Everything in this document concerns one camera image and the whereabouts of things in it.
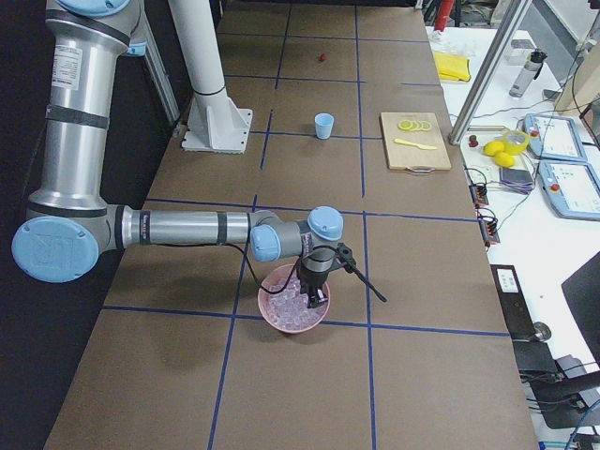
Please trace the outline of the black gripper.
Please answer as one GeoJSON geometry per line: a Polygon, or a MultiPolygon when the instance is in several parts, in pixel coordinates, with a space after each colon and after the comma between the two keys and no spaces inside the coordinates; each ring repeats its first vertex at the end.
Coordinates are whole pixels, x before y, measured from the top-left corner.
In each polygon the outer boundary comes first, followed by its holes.
{"type": "Polygon", "coordinates": [[[332,249],[327,245],[316,246],[302,258],[297,276],[301,293],[307,294],[307,308],[319,308],[326,302],[323,284],[327,280],[331,266],[332,249]]]}

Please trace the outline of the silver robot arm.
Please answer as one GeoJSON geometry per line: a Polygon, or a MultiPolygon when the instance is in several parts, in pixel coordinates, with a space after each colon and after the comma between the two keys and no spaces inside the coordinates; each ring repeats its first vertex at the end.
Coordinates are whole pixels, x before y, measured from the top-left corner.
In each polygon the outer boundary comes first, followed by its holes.
{"type": "Polygon", "coordinates": [[[295,258],[292,272],[310,308],[327,304],[324,284],[342,265],[343,219],[329,206],[286,222],[255,213],[134,210],[100,196],[117,59],[141,54],[151,37],[141,1],[50,1],[55,38],[40,188],[11,251],[30,277],[69,282],[109,250],[132,245],[248,244],[259,262],[295,258]]]}

